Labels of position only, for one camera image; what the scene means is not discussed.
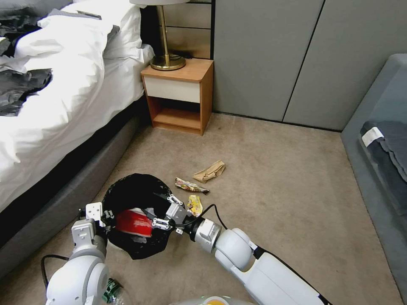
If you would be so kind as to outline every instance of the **white bedsheet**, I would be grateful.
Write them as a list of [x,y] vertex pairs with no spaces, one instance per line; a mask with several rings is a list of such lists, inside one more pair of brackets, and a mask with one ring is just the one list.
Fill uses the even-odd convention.
[[111,27],[66,18],[45,18],[45,28],[17,45],[15,62],[27,70],[52,68],[53,79],[27,99],[18,116],[0,116],[0,212],[143,94],[140,71],[153,56],[150,46],[104,63]]

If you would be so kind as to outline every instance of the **table lamp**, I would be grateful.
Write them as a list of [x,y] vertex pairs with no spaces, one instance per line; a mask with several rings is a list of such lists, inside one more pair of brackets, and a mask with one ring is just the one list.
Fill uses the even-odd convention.
[[165,17],[163,5],[186,3],[189,0],[130,0],[130,3],[139,5],[158,6],[161,18],[162,40],[164,41],[164,55],[156,55],[150,65],[156,70],[172,71],[185,66],[185,58],[179,55],[169,54],[167,46],[167,31],[165,28]]

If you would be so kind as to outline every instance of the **nightstand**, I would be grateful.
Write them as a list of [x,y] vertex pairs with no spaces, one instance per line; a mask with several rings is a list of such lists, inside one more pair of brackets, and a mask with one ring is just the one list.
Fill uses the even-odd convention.
[[153,127],[204,134],[212,113],[213,61],[187,59],[175,71],[141,71]]

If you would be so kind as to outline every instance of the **green bottle label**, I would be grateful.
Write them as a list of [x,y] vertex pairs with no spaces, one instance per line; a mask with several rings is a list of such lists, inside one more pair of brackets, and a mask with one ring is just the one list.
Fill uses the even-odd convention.
[[108,304],[111,303],[113,297],[117,296],[116,293],[119,291],[121,287],[123,286],[121,286],[119,282],[112,278],[109,278],[109,281],[107,282],[107,288],[102,296],[102,299]]

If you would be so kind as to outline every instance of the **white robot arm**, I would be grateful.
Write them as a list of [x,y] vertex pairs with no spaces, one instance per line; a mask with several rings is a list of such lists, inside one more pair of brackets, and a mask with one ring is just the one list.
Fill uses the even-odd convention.
[[106,240],[96,231],[94,219],[74,223],[71,232],[75,247],[69,261],[51,277],[46,305],[100,304],[109,269],[104,263]]
[[[221,227],[205,219],[197,229],[195,240],[244,285],[260,305],[328,305],[330,304],[298,273],[278,257],[254,244],[240,229],[220,233]],[[249,264],[251,256],[255,262]]]
[[[230,271],[260,305],[330,305],[298,273],[275,255],[254,244],[242,230],[235,228],[221,233],[221,226],[209,219],[192,217],[176,197],[168,197],[171,203],[166,219],[151,217],[153,227],[186,232],[192,241],[215,253],[216,260]],[[100,213],[90,215],[100,205]],[[98,220],[101,203],[86,206],[86,216]],[[104,264],[106,243],[95,234],[94,219],[77,221],[72,227],[75,242],[70,260],[52,276],[47,288],[46,305],[97,305],[101,300],[109,277]],[[248,271],[244,270],[251,256],[255,262]]]

